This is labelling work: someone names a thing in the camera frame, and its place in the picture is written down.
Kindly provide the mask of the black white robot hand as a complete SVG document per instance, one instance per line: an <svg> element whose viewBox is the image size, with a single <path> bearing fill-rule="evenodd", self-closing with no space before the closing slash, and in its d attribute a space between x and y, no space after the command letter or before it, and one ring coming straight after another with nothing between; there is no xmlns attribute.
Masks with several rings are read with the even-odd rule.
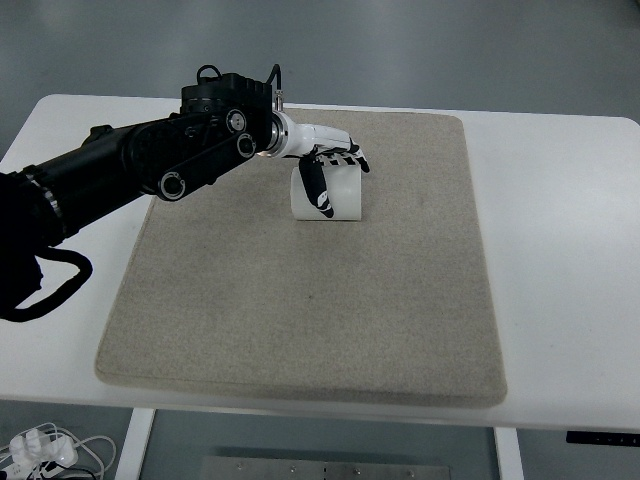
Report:
<svg viewBox="0 0 640 480"><path fill-rule="evenodd" d="M343 130L313 124L290 123L287 126L284 157L298 158L298 171L307 200L324 218L333 219L331 203L323 168L329 166L358 166L364 173L370 165L358 144Z"/></svg>

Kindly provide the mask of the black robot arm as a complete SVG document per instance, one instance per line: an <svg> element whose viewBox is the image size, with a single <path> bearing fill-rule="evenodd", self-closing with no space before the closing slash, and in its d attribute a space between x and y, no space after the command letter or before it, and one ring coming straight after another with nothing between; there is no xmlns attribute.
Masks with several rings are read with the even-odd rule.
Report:
<svg viewBox="0 0 640 480"><path fill-rule="evenodd" d="M272 89L237 73L199 75L179 112L125 127L91 129L82 145L1 177L1 246L55 246L144 194L177 201L265 150Z"/></svg>

